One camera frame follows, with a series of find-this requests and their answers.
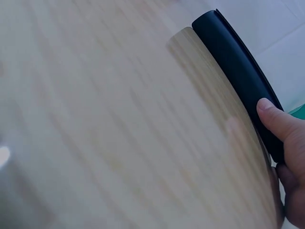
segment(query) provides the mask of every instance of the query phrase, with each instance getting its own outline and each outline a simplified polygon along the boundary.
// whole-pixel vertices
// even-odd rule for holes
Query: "green object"
[[[305,119],[305,104],[289,112],[293,117]]]

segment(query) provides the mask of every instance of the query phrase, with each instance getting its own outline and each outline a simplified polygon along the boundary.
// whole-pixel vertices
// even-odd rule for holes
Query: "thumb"
[[[266,98],[258,101],[257,113],[265,127],[283,142],[289,135],[298,130],[301,124],[301,120],[277,109]]]

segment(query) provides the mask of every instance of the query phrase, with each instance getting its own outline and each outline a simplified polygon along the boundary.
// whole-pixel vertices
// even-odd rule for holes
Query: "black edge banding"
[[[277,108],[283,108],[254,57],[219,10],[205,13],[192,27],[232,84],[268,153],[275,162],[284,163],[283,143],[264,127],[256,104],[267,98]]]

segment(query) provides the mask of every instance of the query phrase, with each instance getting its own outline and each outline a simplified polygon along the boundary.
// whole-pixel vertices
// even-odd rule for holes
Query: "wooden tabletop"
[[[192,1],[1,1],[3,228],[280,226],[251,121],[186,27]]]

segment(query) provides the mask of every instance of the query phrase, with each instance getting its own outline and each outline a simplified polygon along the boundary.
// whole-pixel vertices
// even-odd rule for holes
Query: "wood grain surface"
[[[1,228],[281,225],[192,1],[0,1]]]

